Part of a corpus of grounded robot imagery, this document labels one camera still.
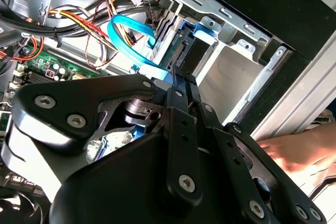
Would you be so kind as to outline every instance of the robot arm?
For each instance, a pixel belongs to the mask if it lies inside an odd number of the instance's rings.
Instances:
[[[326,223],[322,212],[236,123],[223,127],[195,78],[142,75],[28,85],[2,158],[41,185],[49,223]],[[91,139],[145,135],[87,164]]]

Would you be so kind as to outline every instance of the mounting hole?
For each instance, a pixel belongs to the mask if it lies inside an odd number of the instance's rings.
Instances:
[[[303,219],[308,220],[308,216],[306,212],[300,206],[297,205],[296,210],[299,212],[299,214],[301,215]]]
[[[68,116],[67,122],[70,126],[75,128],[83,128],[86,125],[85,118],[77,114]]]
[[[147,88],[151,88],[152,87],[152,85],[149,82],[147,82],[147,81],[143,81],[142,84],[144,84]]]
[[[161,117],[161,114],[159,112],[154,112],[149,116],[149,119],[154,121],[154,120],[159,119],[160,117]]]
[[[183,96],[183,94],[181,93],[181,92],[179,92],[179,91],[175,91],[175,93],[179,96],[179,97],[182,97]]]
[[[314,215],[314,217],[316,219],[322,220],[321,216],[319,215],[319,213],[315,209],[313,209],[312,207],[310,207],[309,210],[310,210],[311,214]]]
[[[51,109],[56,105],[56,101],[50,96],[39,95],[35,98],[35,104],[44,109]]]
[[[182,140],[185,141],[185,142],[189,141],[188,137],[186,137],[185,135],[182,135]]]
[[[237,164],[237,165],[240,165],[240,161],[236,158],[233,159],[233,161]]]
[[[211,108],[208,104],[204,105],[204,108],[205,108],[207,111],[212,112],[212,108]]]

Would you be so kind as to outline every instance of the green circuit board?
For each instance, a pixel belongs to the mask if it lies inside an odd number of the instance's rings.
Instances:
[[[66,61],[59,60],[56,57],[46,53],[41,52],[41,54],[33,60],[27,61],[26,66],[35,71],[36,73],[40,73],[41,75],[46,75],[46,72],[53,71],[55,74],[58,73],[58,69],[53,69],[53,65],[57,64],[62,68],[66,69],[66,72],[62,74],[62,76],[67,76],[69,80],[73,78],[76,73],[80,73],[86,78],[98,77],[98,75],[91,73],[85,69],[82,69],[76,65],[70,64]]]

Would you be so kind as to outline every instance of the yellow wire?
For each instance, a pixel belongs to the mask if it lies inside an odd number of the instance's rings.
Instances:
[[[58,13],[58,11],[51,10],[50,13]],[[72,17],[71,15],[69,15],[67,13],[64,13],[64,12],[59,12],[59,13],[60,13],[60,15],[63,15],[65,17],[71,19],[75,23],[79,24],[84,30],[86,30],[96,40],[102,42],[104,45],[106,45],[107,47],[111,48],[112,50],[117,51],[117,49],[114,46],[112,46],[110,43],[108,43],[107,40],[105,40],[104,38],[102,38],[98,34],[94,33],[88,26],[86,26],[85,24],[83,24],[81,21],[77,20],[76,18]]]
[[[111,7],[112,7],[112,11],[113,11],[113,14],[117,14],[117,10],[116,8],[114,7],[113,5],[113,0],[109,0],[110,4],[111,4]],[[125,29],[121,26],[121,25],[117,25],[118,27],[118,30],[121,34],[121,36],[123,37],[123,39],[126,41],[126,43],[131,47],[132,46],[132,43],[130,42],[130,40],[128,39],[128,36],[126,34],[126,31]]]

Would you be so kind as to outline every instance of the wire bundle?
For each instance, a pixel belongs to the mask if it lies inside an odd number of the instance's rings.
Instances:
[[[104,3],[106,3],[106,7],[100,8]],[[118,8],[127,9],[117,12]],[[22,19],[7,6],[4,0],[0,0],[0,25],[5,25],[29,35],[28,37],[23,38],[23,40],[18,43],[18,46],[15,46],[14,57],[7,65],[9,66],[10,63],[12,64],[13,60],[27,61],[38,57],[43,50],[45,37],[58,40],[58,38],[61,37],[82,37],[88,35],[85,49],[87,63],[93,68],[104,67],[113,59],[118,51],[110,41],[109,36],[101,30],[100,26],[110,21],[116,14],[127,16],[141,12],[152,13],[153,9],[158,9],[158,6],[149,4],[148,6],[135,7],[130,0],[97,0],[86,8],[75,5],[62,5],[55,9],[51,9],[48,12],[48,18],[69,19],[73,21],[74,24],[66,27],[48,27],[41,26],[31,19]],[[114,27],[118,35],[120,35],[129,47],[132,47],[136,43],[135,38],[132,38],[121,24],[114,24]],[[39,48],[35,36],[41,37]],[[101,57],[95,64],[90,63],[87,57],[88,43],[91,37],[95,38],[101,47]],[[18,52],[23,48],[23,46],[19,45],[26,45],[28,41],[31,41],[33,44],[33,49],[25,56],[18,56]],[[112,58],[109,58],[111,50],[114,52],[114,55]],[[0,59],[3,59],[4,57],[6,57],[6,53],[0,50]]]

